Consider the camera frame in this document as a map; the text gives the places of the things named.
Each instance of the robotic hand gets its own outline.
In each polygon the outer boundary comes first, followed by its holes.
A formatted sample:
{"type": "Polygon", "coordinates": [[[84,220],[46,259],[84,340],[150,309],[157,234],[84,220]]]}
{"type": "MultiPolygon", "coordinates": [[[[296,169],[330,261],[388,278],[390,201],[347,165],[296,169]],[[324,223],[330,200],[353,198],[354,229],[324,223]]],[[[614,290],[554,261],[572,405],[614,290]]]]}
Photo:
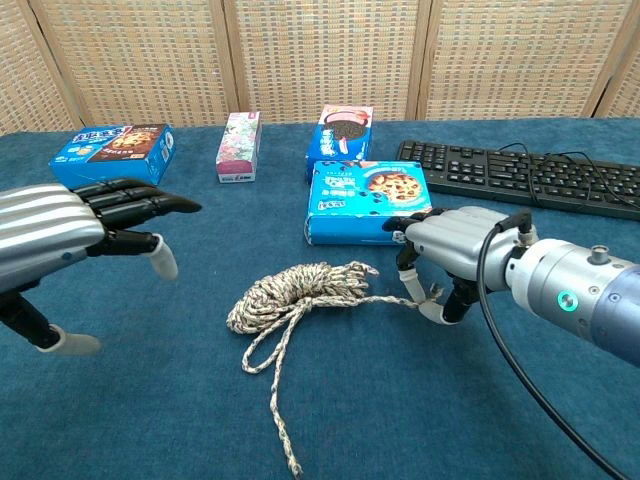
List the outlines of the robotic hand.
{"type": "Polygon", "coordinates": [[[397,265],[420,312],[443,325],[462,320],[479,300],[483,242],[502,224],[487,251],[488,291],[511,290],[526,310],[640,366],[640,265],[610,257],[604,246],[587,249],[562,240],[539,240],[530,215],[512,220],[481,207],[436,209],[388,220],[386,230],[401,230],[406,236],[397,265]],[[414,262],[421,255],[453,277],[453,291],[444,305],[435,301],[440,289],[432,288],[427,298],[418,281],[414,262]]]}
{"type": "Polygon", "coordinates": [[[21,292],[45,275],[99,255],[146,255],[158,275],[174,279],[178,267],[162,236],[125,229],[158,215],[200,208],[133,179],[74,190],[46,184],[0,192],[0,320],[41,352],[97,352],[97,338],[50,325],[21,292]]]}

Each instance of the woven partition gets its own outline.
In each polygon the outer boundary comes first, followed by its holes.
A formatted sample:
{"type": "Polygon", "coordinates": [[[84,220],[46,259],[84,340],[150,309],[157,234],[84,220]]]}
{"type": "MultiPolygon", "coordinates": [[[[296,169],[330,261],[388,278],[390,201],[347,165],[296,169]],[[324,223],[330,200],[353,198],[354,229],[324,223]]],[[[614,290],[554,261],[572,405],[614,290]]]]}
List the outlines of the woven partition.
{"type": "Polygon", "coordinates": [[[16,0],[0,8],[0,135],[71,130],[69,110],[16,0]]]}
{"type": "Polygon", "coordinates": [[[265,121],[317,121],[330,103],[405,118],[418,0],[227,3],[236,10],[227,22],[238,29],[240,104],[265,121]]]}
{"type": "Polygon", "coordinates": [[[433,0],[419,117],[591,115],[631,3],[433,0]]]}
{"type": "Polygon", "coordinates": [[[88,123],[223,124],[237,105],[220,2],[32,4],[88,123]]]}
{"type": "Polygon", "coordinates": [[[640,117],[640,25],[597,112],[598,116],[640,117]]]}

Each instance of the keyboard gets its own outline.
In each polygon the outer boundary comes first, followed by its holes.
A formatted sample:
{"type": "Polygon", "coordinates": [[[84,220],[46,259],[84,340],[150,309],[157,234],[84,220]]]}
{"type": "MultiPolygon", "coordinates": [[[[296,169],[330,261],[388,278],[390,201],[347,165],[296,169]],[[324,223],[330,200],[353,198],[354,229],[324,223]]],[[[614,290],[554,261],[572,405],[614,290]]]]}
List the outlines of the keyboard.
{"type": "Polygon", "coordinates": [[[429,190],[640,220],[640,166],[406,140],[398,160],[420,162],[429,190]]]}

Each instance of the cardboard box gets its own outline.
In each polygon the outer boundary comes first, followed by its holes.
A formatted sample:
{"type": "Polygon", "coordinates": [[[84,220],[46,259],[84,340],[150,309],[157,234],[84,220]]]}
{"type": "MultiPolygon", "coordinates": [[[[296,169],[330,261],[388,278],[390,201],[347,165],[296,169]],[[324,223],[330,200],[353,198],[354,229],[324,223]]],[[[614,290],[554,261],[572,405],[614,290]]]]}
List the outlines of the cardboard box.
{"type": "Polygon", "coordinates": [[[229,115],[216,157],[216,171],[220,182],[255,180],[261,133],[260,112],[229,115]]]}
{"type": "Polygon", "coordinates": [[[431,210],[419,163],[324,161],[315,170],[305,223],[312,245],[404,243],[401,232],[382,230],[384,222],[431,210]]]}
{"type": "Polygon", "coordinates": [[[369,158],[373,108],[326,105],[307,152],[307,181],[319,161],[363,161],[369,158]]]}
{"type": "Polygon", "coordinates": [[[166,124],[87,127],[49,162],[68,188],[133,177],[157,185],[175,153],[166,124]]]}

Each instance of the green indicator light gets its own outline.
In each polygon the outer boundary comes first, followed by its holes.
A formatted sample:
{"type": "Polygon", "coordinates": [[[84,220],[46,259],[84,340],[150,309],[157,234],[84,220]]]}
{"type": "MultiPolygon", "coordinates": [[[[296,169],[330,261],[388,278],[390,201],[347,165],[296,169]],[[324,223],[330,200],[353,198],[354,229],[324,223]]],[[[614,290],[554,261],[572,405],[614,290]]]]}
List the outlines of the green indicator light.
{"type": "Polygon", "coordinates": [[[565,312],[575,312],[578,308],[578,297],[571,290],[563,290],[558,294],[558,305],[565,312]]]}

